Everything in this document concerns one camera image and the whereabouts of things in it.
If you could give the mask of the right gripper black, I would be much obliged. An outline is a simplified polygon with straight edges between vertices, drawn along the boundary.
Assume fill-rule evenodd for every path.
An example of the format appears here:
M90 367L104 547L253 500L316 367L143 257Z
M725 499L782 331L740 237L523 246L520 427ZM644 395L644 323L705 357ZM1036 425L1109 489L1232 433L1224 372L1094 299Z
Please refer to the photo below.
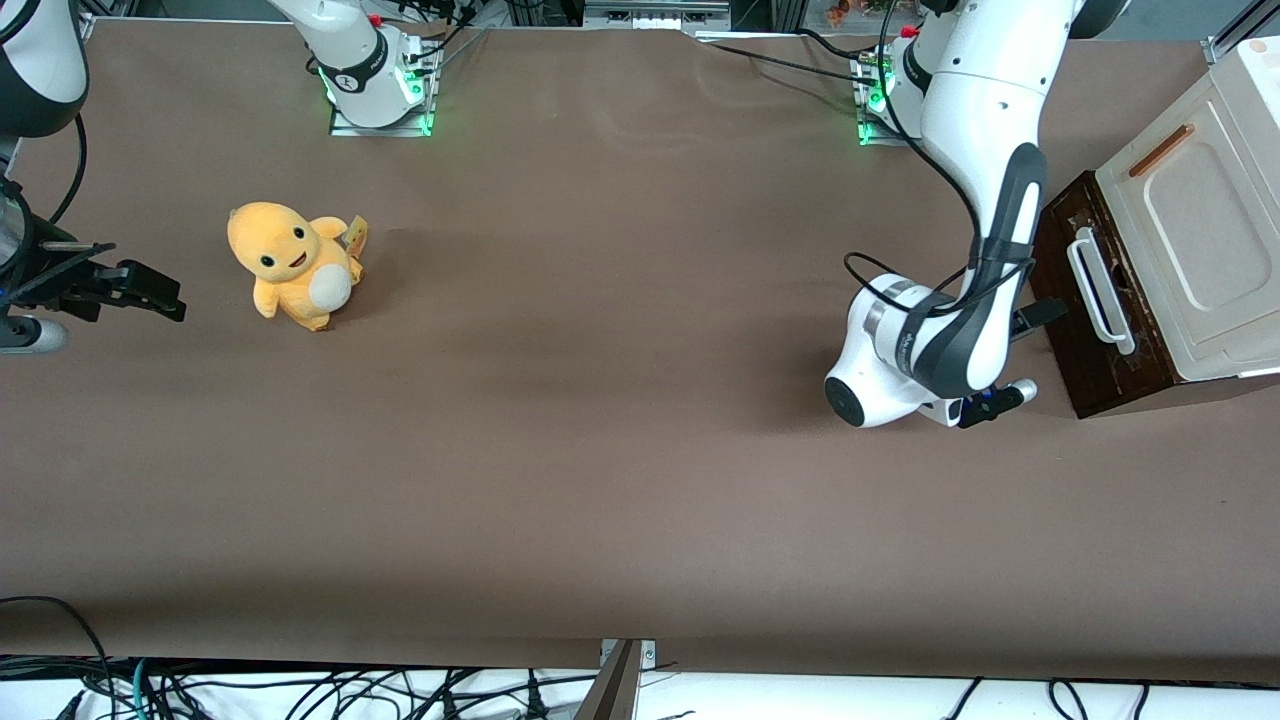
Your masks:
M138 261L118 264L118 288L99 275L106 268L95 261L114 245L38 245L3 266L3 315L14 307L45 307L95 323L101 306L141 307L172 322L186 319L180 283Z

